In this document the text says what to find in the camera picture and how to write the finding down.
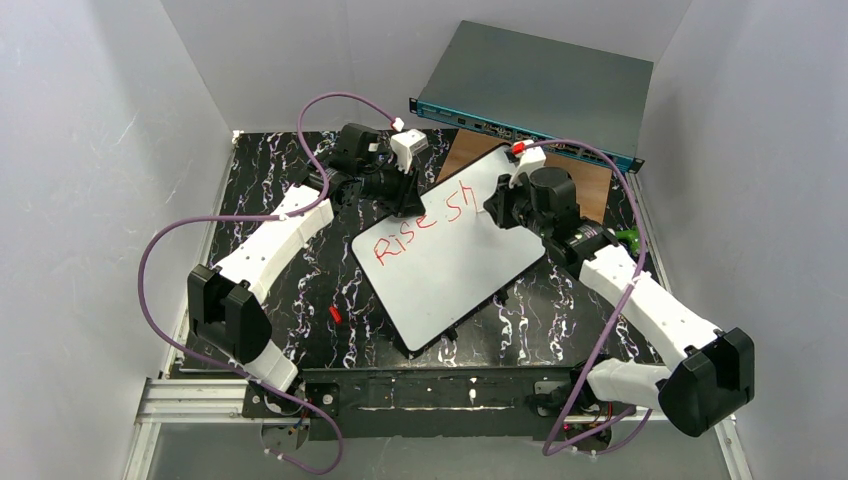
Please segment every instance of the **whiteboard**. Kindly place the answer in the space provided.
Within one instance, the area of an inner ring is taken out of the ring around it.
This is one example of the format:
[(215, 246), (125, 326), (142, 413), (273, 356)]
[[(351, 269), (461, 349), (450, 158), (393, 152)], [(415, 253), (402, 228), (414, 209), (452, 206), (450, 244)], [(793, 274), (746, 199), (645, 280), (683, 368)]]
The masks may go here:
[(386, 217), (353, 239), (354, 257), (409, 350), (424, 347), (544, 255), (532, 232), (498, 228), (483, 210), (498, 176), (514, 170), (498, 146), (422, 195), (424, 216)]

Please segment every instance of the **grey floor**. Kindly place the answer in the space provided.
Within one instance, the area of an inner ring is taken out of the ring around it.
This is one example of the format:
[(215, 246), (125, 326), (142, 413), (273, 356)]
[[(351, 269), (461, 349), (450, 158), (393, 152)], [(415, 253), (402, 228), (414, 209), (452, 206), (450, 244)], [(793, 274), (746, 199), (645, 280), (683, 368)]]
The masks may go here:
[[(613, 442), (634, 424), (617, 429)], [(333, 442), (307, 442), (299, 457), (326, 465)], [(265, 456), (259, 426), (163, 425), (150, 479), (306, 479), (297, 468)], [(624, 449), (596, 461), (561, 453), (543, 457), (541, 443), (520, 438), (373, 438), (345, 442), (330, 479), (729, 479), (718, 440), (693, 439), (664, 421), (650, 422)]]

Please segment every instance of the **handwritten text rise 5m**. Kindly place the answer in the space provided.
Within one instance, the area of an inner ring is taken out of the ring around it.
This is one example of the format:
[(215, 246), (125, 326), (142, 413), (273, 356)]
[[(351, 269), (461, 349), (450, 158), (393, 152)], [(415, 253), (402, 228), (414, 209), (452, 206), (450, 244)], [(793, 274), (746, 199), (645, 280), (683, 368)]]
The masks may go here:
[[(447, 220), (448, 223), (459, 220), (462, 212), (472, 205), (474, 206), (473, 213), (476, 213), (477, 197), (474, 195), (474, 189), (466, 187), (462, 184), (462, 180), (460, 180), (459, 189), (445, 198), (445, 205), (448, 207), (449, 213), (445, 215), (444, 220)], [(402, 222), (397, 235), (389, 235), (388, 238), (377, 240), (377, 243), (374, 245), (374, 256), (379, 260), (381, 266), (385, 266), (386, 264), (383, 261), (385, 256), (396, 257), (402, 255), (407, 251), (406, 247), (415, 240), (416, 232), (423, 234), (423, 230), (431, 228), (437, 223), (439, 223), (438, 220), (428, 219), (426, 214), (415, 219), (414, 227), (408, 221)]]

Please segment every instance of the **cable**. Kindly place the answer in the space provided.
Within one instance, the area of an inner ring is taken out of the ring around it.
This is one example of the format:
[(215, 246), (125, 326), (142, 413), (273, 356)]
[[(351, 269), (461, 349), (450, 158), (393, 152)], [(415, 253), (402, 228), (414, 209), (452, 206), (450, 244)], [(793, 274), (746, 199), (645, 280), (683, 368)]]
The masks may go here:
[[(154, 235), (153, 239), (150, 240), (150, 243), (148, 243), (147, 247), (144, 249), (144, 253), (141, 254), (141, 261), (139, 262), (139, 265), (138, 265), (138, 285), (137, 285), (137, 288), (138, 288), (138, 302), (141, 305), (141, 313), (142, 313), (142, 315), (144, 315), (144, 319), (147, 320), (147, 324), (150, 326), (151, 329), (153, 329), (153, 331), (156, 333), (156, 335), (158, 335), (159, 338), (164, 340), (166, 343), (168, 343), (172, 347), (176, 348), (177, 350), (183, 352), (184, 354), (186, 354), (190, 357), (196, 358), (196, 359), (200, 360), (201, 362), (205, 362), (205, 363), (208, 363), (210, 365), (214, 365), (218, 368), (222, 368), (224, 370), (228, 370), (230, 372), (233, 372), (236, 375), (239, 375), (240, 377), (247, 379), (248, 381), (249, 380), (256, 381), (256, 379), (252, 378), (250, 376), (250, 374), (248, 374), (244, 370), (241, 370), (239, 368), (236, 368), (232, 365), (221, 362), (221, 361), (216, 360), (214, 358), (207, 357), (206, 355), (203, 355), (203, 354), (194, 352), (192, 350), (189, 350), (188, 348), (184, 347), (183, 345), (180, 345), (179, 342), (177, 342), (173, 338), (169, 337), (168, 334), (166, 334), (164, 331), (162, 331), (162, 329), (159, 328), (158, 325), (156, 325), (156, 322), (153, 320), (153, 316), (150, 314), (150, 309), (147, 306), (147, 298), (145, 297), (145, 294), (144, 294), (144, 271), (147, 268), (147, 260), (150, 257), (150, 253), (153, 251), (153, 247), (156, 246), (156, 243), (159, 240), (161, 240), (162, 237), (164, 237), (168, 232), (170, 232), (171, 230), (173, 230), (175, 228), (181, 227), (183, 225), (188, 225), (188, 224), (191, 224), (191, 223), (199, 223), (199, 222), (269, 222), (269, 221), (278, 221), (278, 220), (280, 220), (280, 217), (278, 215), (207, 215), (207, 216), (200, 216), (200, 217), (189, 217), (189, 218), (184, 218), (182, 220), (178, 220), (178, 221), (168, 225), (167, 227), (163, 228), (160, 232), (158, 232), (156, 235)], [(336, 468), (336, 465), (338, 465), (339, 462), (342, 460), (342, 455), (344, 453), (344, 440), (342, 438), (342, 432), (339, 429), (339, 426), (336, 424), (336, 422), (333, 421), (333, 419), (329, 415), (327, 415), (323, 410), (312, 405), (311, 403), (305, 402), (305, 401), (303, 401), (303, 400), (301, 400), (301, 399), (299, 399), (299, 398), (297, 398), (293, 395), (289, 395), (288, 393), (285, 393), (285, 392), (277, 389), (276, 387), (269, 385), (265, 382), (258, 381), (257, 383), (259, 383), (259, 385), (261, 385), (262, 387), (264, 387), (268, 391), (274, 393), (275, 395), (278, 395), (279, 397), (284, 398), (284, 399), (286, 399), (290, 402), (294, 402), (294, 403), (296, 403), (300, 406), (306, 407), (306, 408), (312, 410), (313, 412), (315, 412), (316, 414), (318, 414), (320, 417), (322, 417), (324, 420), (326, 420), (327, 423), (330, 424), (330, 427), (332, 427), (333, 431), (336, 433), (336, 437), (339, 439), (339, 451), (336, 454), (336, 458), (333, 460), (333, 462), (327, 468), (322, 468), (322, 469), (315, 468), (311, 465), (307, 465), (307, 464), (301, 462), (300, 460), (298, 460), (296, 458), (292, 458), (292, 457), (289, 457), (287, 455), (283, 455), (282, 453), (280, 453), (277, 456), (277, 458), (279, 458), (281, 460), (285, 460), (285, 461), (292, 463), (294, 465), (297, 465), (301, 469), (303, 469), (303, 470), (305, 470), (309, 473), (315, 474), (315, 475), (324, 475), (325, 473), (328, 473), (331, 470), (333, 470), (334, 468)]]
[[(642, 215), (640, 215), (639, 205), (636, 203), (636, 195), (633, 193), (633, 190), (630, 188), (630, 185), (627, 183), (627, 179), (624, 178), (624, 175), (621, 173), (621, 170), (618, 169), (618, 166), (615, 164), (615, 162), (612, 161), (612, 159), (610, 159), (607, 156), (607, 154), (605, 154), (604, 152), (600, 151), (599, 149), (597, 149), (597, 148), (595, 148), (591, 145), (587, 145), (583, 142), (578, 142), (578, 141), (575, 141), (575, 140), (555, 139), (555, 140), (541, 140), (541, 141), (538, 141), (538, 142), (531, 143), (529, 145), (524, 145), (524, 144), (517, 144), (517, 145), (520, 145), (520, 147), (518, 147), (518, 148), (520, 148), (521, 150), (526, 150), (526, 149), (529, 149), (529, 148), (542, 147), (542, 146), (550, 145), (550, 144), (553, 144), (553, 143), (567, 143), (567, 144), (570, 144), (570, 145), (581, 147), (584, 150), (588, 150), (588, 151), (594, 153), (595, 155), (600, 157), (604, 162), (606, 162), (607, 165), (609, 165), (610, 169), (612, 170), (613, 175), (615, 175), (615, 177), (618, 179), (618, 182), (621, 184), (621, 188), (622, 188), (622, 190), (624, 190), (624, 195), (627, 197), (628, 203), (630, 203), (631, 210), (633, 210), (633, 217), (636, 219), (636, 228), (639, 231), (639, 245), (640, 245), (639, 257), (636, 260), (636, 269), (633, 272), (633, 279), (635, 280), (639, 276), (639, 274), (642, 272), (642, 269), (645, 267), (645, 254), (646, 254), (647, 242), (645, 241), (645, 226), (644, 226), (644, 223), (642, 222)], [(563, 449), (574, 445), (575, 443), (579, 442), (583, 438), (586, 438), (590, 435), (593, 435), (597, 432), (600, 432), (604, 429), (607, 429), (607, 428), (611, 427), (612, 425), (615, 425), (616, 423), (621, 421), (621, 419), (624, 418), (625, 416), (635, 412), (636, 409), (634, 407), (630, 407), (630, 408), (626, 409), (623, 413), (620, 413), (619, 415), (617, 415), (612, 420), (610, 420), (608, 422), (604, 422), (602, 425), (600, 425), (598, 427), (595, 427), (591, 430), (588, 430), (584, 433), (581, 433), (580, 435), (572, 437), (572, 438), (566, 440), (565, 442), (551, 448), (551, 445), (553, 444), (554, 440), (556, 440), (557, 434), (559, 433), (559, 427), (558, 426), (563, 424), (563, 422), (565, 421), (565, 417), (568, 415), (568, 412), (570, 412), (571, 408), (574, 406), (574, 402), (577, 400), (577, 395), (580, 393), (580, 389), (583, 388), (583, 385), (586, 383), (586, 377), (589, 375), (589, 370), (591, 370), (592, 366), (595, 365), (595, 361), (598, 358), (598, 354), (601, 352), (601, 349), (603, 348), (604, 344), (606, 343), (606, 340), (609, 337), (610, 333), (612, 332), (613, 327), (615, 327), (616, 323), (618, 323), (618, 317), (619, 317), (619, 315), (621, 315), (621, 311), (624, 310), (624, 305), (630, 299), (630, 295), (633, 293), (634, 288), (635, 288), (635, 284), (631, 282), (624, 289), (624, 293), (621, 295), (621, 299), (618, 301), (618, 304), (615, 306), (615, 309), (613, 309), (612, 315), (610, 315), (609, 320), (607, 320), (606, 326), (604, 327), (603, 331), (601, 332), (601, 336), (598, 337), (598, 341), (595, 342), (595, 346), (592, 348), (591, 353), (589, 353), (589, 358), (586, 360), (586, 365), (583, 367), (583, 370), (580, 371), (580, 376), (577, 378), (577, 383), (574, 384), (574, 388), (571, 390), (571, 394), (568, 396), (568, 401), (565, 403), (565, 407), (563, 407), (562, 412), (560, 412), (559, 417), (557, 418), (556, 422), (554, 423), (554, 427), (551, 429), (550, 433), (548, 433), (548, 437), (545, 439), (545, 444), (542, 447), (542, 454), (543, 455), (550, 456), (550, 455), (553, 455), (555, 453), (558, 453), (558, 452), (562, 451)], [(627, 445), (627, 443), (629, 443), (636, 436), (636, 434), (638, 434), (642, 430), (642, 428), (645, 426), (645, 424), (648, 421), (648, 418), (651, 416), (651, 412), (652, 412), (651, 410), (647, 411), (647, 413), (645, 414), (645, 418), (642, 419), (642, 421), (639, 423), (639, 425), (636, 427), (636, 429), (633, 431), (633, 433), (631, 433), (627, 438), (625, 438), (621, 442), (615, 444), (614, 446), (612, 446), (612, 447), (610, 447), (606, 450), (602, 450), (600, 452), (597, 452), (597, 453), (598, 454), (612, 453), (612, 452), (618, 450), (619, 448), (623, 447), (624, 445)]]
[[(320, 96), (315, 97), (312, 100), (310, 100), (303, 107), (303, 109), (300, 111), (300, 115), (298, 116), (298, 119), (297, 119), (297, 137), (298, 137), (298, 140), (300, 140), (300, 145), (306, 151), (306, 154), (309, 157), (310, 161), (312, 161), (312, 164), (318, 169), (318, 172), (321, 174), (321, 179), (322, 179), (322, 182), (323, 182), (324, 185), (321, 189), (321, 193), (318, 195), (318, 198), (314, 202), (310, 203), (309, 205), (306, 205), (303, 208), (299, 208), (297, 210), (285, 213), (285, 215), (287, 215), (289, 217), (294, 217), (294, 216), (300, 215), (302, 213), (305, 213), (305, 212), (311, 210), (312, 208), (317, 206), (319, 203), (321, 203), (327, 197), (327, 191), (329, 190), (329, 181), (328, 181), (328, 178), (327, 178), (327, 172), (324, 171), (324, 168), (321, 166), (321, 162), (319, 162), (318, 159), (315, 158), (315, 154), (312, 153), (312, 150), (306, 144), (306, 139), (303, 137), (303, 116), (306, 113), (306, 110), (309, 109), (310, 106), (312, 106), (313, 104), (315, 104), (319, 100), (329, 98), (329, 97), (353, 98), (354, 100), (359, 100), (359, 101), (367, 104), (368, 106), (374, 108), (375, 110), (380, 112), (383, 116), (388, 118), (390, 121), (399, 120), (399, 119), (396, 119), (395, 117), (392, 117), (388, 112), (386, 112), (385, 110), (383, 110), (382, 108), (380, 108), (379, 106), (377, 106), (376, 104), (371, 102), (370, 100), (368, 100), (364, 97), (361, 97), (359, 95), (353, 94), (353, 93), (330, 92), (330, 93), (325, 93), (324, 95), (320, 95)], [(312, 474), (315, 474), (315, 475), (324, 475), (324, 474), (332, 471), (334, 468), (336, 468), (336, 466), (339, 464), (339, 462), (341, 462), (342, 456), (344, 454), (344, 438), (342, 437), (342, 432), (339, 429), (339, 426), (336, 424), (336, 422), (329, 415), (327, 415), (323, 410), (312, 405), (309, 402), (301, 400), (301, 399), (299, 399), (295, 396), (289, 395), (289, 394), (287, 394), (287, 393), (285, 393), (285, 392), (277, 389), (276, 387), (269, 385), (265, 382), (259, 381), (258, 379), (251, 377), (251, 375), (248, 374), (247, 372), (245, 372), (244, 370), (241, 370), (239, 368), (236, 368), (232, 365), (221, 362), (221, 361), (216, 360), (214, 358), (208, 357), (206, 355), (194, 352), (192, 350), (189, 350), (185, 346), (180, 345), (179, 342), (177, 342), (176, 340), (174, 340), (173, 338), (168, 336), (168, 334), (166, 334), (164, 331), (162, 331), (162, 329), (159, 328), (159, 326), (156, 324), (156, 321), (153, 320), (153, 316), (150, 313), (150, 308), (148, 308), (148, 306), (147, 306), (147, 298), (146, 298), (145, 293), (144, 293), (144, 272), (145, 272), (145, 269), (147, 268), (147, 260), (150, 258), (150, 253), (153, 251), (153, 248), (156, 246), (156, 243), (159, 242), (159, 240), (161, 240), (162, 237), (164, 237), (171, 230), (174, 230), (175, 228), (179, 228), (183, 225), (189, 225), (191, 223), (199, 223), (199, 222), (273, 222), (273, 221), (282, 220), (280, 217), (281, 216), (279, 216), (279, 215), (204, 215), (204, 216), (199, 216), (199, 217), (189, 217), (189, 218), (184, 218), (182, 220), (177, 220), (176, 222), (171, 223), (170, 225), (166, 226), (161, 231), (157, 232), (156, 235), (153, 236), (153, 238), (147, 244), (147, 247), (145, 247), (144, 252), (141, 255), (141, 260), (139, 261), (139, 264), (138, 264), (138, 282), (137, 282), (138, 303), (139, 303), (139, 306), (141, 307), (141, 313), (144, 316), (144, 319), (147, 321), (147, 325), (149, 325), (150, 328), (153, 330), (153, 332), (156, 333), (156, 335), (158, 335), (159, 338), (161, 338), (163, 341), (165, 341), (165, 343), (167, 343), (167, 344), (171, 345), (172, 347), (176, 348), (177, 350), (183, 352), (185, 355), (188, 355), (188, 356), (193, 357), (197, 360), (200, 360), (201, 362), (208, 363), (210, 365), (213, 365), (215, 367), (218, 367), (218, 368), (221, 368), (221, 369), (224, 369), (224, 370), (229, 370), (230, 372), (233, 372), (236, 375), (239, 375), (240, 377), (245, 378), (248, 381), (250, 381), (250, 380), (256, 381), (259, 385), (264, 387), (266, 390), (268, 390), (268, 391), (274, 393), (275, 395), (277, 395), (281, 398), (284, 398), (284, 399), (286, 399), (290, 402), (294, 402), (295, 404), (300, 405), (301, 407), (306, 407), (309, 410), (312, 410), (313, 412), (318, 414), (324, 420), (326, 420), (327, 423), (329, 423), (330, 427), (332, 427), (333, 431), (335, 432), (336, 438), (338, 439), (338, 442), (339, 442), (338, 453), (336, 454), (336, 458), (333, 460), (333, 462), (330, 464), (329, 467), (319, 469), (319, 468), (312, 467), (311, 465), (307, 465), (307, 464), (301, 462), (300, 460), (298, 460), (296, 458), (292, 458), (292, 457), (289, 457), (287, 455), (284, 455), (282, 452), (280, 452), (277, 455), (278, 459), (285, 460), (285, 461), (287, 461), (287, 462), (289, 462), (293, 465), (296, 465), (297, 467), (299, 467), (300, 469), (302, 469), (306, 472), (309, 472), (309, 473), (312, 473)]]
[(309, 210), (315, 208), (316, 205), (318, 205), (325, 198), (327, 198), (327, 192), (329, 192), (330, 190), (330, 180), (327, 177), (327, 172), (324, 171), (324, 167), (321, 165), (321, 162), (319, 162), (318, 159), (315, 158), (315, 154), (312, 153), (312, 149), (309, 148), (309, 145), (307, 145), (306, 143), (306, 138), (304, 138), (303, 136), (303, 116), (306, 114), (306, 110), (308, 110), (309, 107), (311, 107), (316, 102), (330, 97), (346, 97), (352, 98), (354, 100), (359, 100), (360, 102), (380, 112), (381, 115), (389, 119), (389, 122), (392, 122), (397, 119), (371, 100), (368, 100), (365, 97), (350, 92), (328, 92), (323, 95), (318, 95), (317, 97), (310, 100), (306, 105), (304, 105), (303, 109), (300, 111), (300, 115), (297, 116), (297, 139), (300, 141), (300, 146), (303, 147), (304, 151), (306, 151), (306, 156), (309, 157), (309, 161), (312, 162), (312, 165), (318, 170), (318, 173), (321, 175), (321, 183), (323, 183), (324, 185), (323, 187), (321, 187), (321, 193), (318, 195), (318, 198), (316, 198), (314, 202), (310, 203), (309, 205), (303, 208), (299, 208), (297, 210), (287, 213), (286, 215), (290, 217), (300, 215), (301, 213), (308, 212)]

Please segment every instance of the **black motor joint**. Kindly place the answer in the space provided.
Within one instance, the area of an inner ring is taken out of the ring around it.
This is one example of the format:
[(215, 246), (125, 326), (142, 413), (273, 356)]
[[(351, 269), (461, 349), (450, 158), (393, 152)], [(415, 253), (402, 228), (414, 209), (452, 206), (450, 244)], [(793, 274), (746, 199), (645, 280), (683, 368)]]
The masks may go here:
[(579, 277), (583, 261), (607, 245), (618, 245), (611, 232), (580, 216), (577, 188), (562, 168), (542, 167), (518, 177), (498, 177), (495, 193), (483, 203), (500, 228), (524, 227), (535, 233), (553, 262)]
[[(392, 155), (377, 130), (355, 123), (345, 125), (335, 145), (317, 156), (327, 172), (333, 210), (338, 213), (342, 207), (364, 199), (375, 201), (389, 215), (423, 215), (418, 169), (413, 166), (409, 173), (398, 170)], [(323, 186), (321, 175), (312, 164), (299, 183), (316, 190)]]

